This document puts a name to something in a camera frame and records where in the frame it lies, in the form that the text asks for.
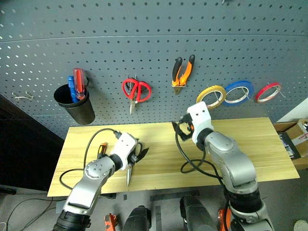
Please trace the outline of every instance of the blue screwdriver handle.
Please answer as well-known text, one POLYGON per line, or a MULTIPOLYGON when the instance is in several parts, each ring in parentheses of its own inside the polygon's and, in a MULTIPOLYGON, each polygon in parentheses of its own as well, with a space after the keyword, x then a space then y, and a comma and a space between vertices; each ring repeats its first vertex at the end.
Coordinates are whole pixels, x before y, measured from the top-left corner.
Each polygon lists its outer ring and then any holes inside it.
POLYGON ((79 99, 77 99, 77 97, 76 97, 74 77, 68 76, 67 77, 67 83, 68 83, 69 89, 71 90, 71 97, 72 97, 73 103, 77 103, 79 101, 79 99))

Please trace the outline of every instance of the pliers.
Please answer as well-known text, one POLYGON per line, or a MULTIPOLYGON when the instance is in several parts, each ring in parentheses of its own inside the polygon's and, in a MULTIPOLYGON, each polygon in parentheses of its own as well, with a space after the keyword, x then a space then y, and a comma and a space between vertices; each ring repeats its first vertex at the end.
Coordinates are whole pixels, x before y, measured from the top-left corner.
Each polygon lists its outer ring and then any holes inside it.
POLYGON ((177 95, 182 90, 183 87, 186 86, 186 82, 188 77, 193 71, 193 63, 194 63, 195 56, 192 54, 189 57, 187 68, 185 73, 179 78, 181 66, 182 66, 182 58, 179 57, 176 59, 176 62, 173 67, 172 71, 172 87, 174 88, 174 93, 177 95))

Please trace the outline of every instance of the red scissor handle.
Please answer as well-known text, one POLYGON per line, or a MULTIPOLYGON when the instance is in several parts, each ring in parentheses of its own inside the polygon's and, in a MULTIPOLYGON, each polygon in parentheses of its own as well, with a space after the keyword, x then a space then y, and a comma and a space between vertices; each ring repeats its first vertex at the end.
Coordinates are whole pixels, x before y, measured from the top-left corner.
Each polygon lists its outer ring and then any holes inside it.
POLYGON ((127 78, 123 81, 122 83, 122 90, 125 94, 125 96, 127 98, 129 98, 130 100, 133 100, 134 99, 134 94, 135 94, 135 91, 138 87, 139 83, 138 83, 138 80, 134 79, 134 78, 127 78), (133 84, 133 88, 130 90, 130 93, 126 92, 125 90, 125 84, 126 83, 132 83, 133 84))
POLYGON ((136 101, 137 102, 146 101, 147 99, 149 99, 151 97, 151 94, 152 94, 152 89, 151 89, 150 85, 147 84, 146 82, 140 81, 138 83, 138 92, 137 92, 136 101), (144 97, 143 99, 140 99, 143 86, 148 90, 148 95, 146 97, 144 97))

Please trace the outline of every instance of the gray pegboard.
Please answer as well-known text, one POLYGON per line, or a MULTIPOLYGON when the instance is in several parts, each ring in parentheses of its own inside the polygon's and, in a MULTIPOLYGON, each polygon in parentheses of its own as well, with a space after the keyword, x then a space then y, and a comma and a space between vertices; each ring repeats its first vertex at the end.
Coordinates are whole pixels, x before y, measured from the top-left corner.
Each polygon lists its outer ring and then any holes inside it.
POLYGON ((221 105, 210 111, 213 119, 269 116, 274 122, 307 97, 306 1, 182 2, 2 2, 0 93, 62 138, 78 124, 53 93, 74 67, 90 79, 92 125, 178 120, 208 85, 237 80, 251 81, 255 92, 278 81, 286 99, 221 105), (186 64, 192 53, 193 74, 175 96, 175 59, 181 56, 186 64), (153 88, 133 115, 121 90, 125 74, 153 88), (33 101, 13 99, 12 91, 26 90, 33 101))

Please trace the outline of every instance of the red scissors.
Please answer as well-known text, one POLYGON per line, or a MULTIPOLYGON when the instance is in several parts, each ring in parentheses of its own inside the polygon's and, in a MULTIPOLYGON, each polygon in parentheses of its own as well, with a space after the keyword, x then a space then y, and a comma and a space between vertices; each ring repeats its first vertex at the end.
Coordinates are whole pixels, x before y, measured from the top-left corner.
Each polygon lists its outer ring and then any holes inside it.
POLYGON ((127 78, 122 83, 122 90, 125 96, 130 99, 130 113, 132 114, 135 109, 136 103, 141 103, 148 100, 151 97, 152 89, 149 84, 143 81, 138 81, 134 78, 127 78), (147 96, 141 98, 141 93, 147 91, 147 96))

